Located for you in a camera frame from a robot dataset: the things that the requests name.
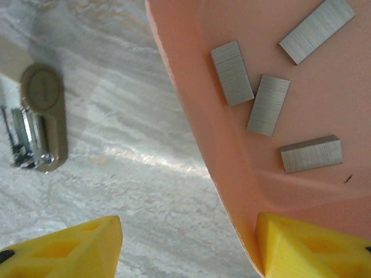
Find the gray marble texture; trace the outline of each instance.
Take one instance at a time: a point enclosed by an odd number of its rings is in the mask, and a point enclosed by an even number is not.
[[[0,248],[117,214],[117,277],[257,277],[201,158],[144,2],[0,0],[0,30],[58,68],[70,157],[11,168],[0,125]]]

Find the pink plastic surface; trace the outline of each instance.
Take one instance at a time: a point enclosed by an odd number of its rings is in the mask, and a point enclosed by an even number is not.
[[[371,239],[371,2],[347,2],[356,18],[299,66],[278,42],[321,0],[147,3],[210,175],[259,270],[260,211]],[[292,81],[273,138],[246,131],[253,101],[226,104],[209,52],[233,40],[254,91],[262,74]],[[344,164],[284,173],[279,147],[330,134],[341,140]]]

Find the black mark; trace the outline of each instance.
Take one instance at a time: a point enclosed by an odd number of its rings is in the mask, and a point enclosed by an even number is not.
[[[348,181],[350,181],[350,179],[353,177],[353,175],[350,175],[348,178],[347,178],[347,180],[345,181],[345,184],[348,182]]]
[[[14,250],[4,250],[0,252],[0,264],[2,262],[5,262],[7,259],[9,259],[11,256],[15,254]]]

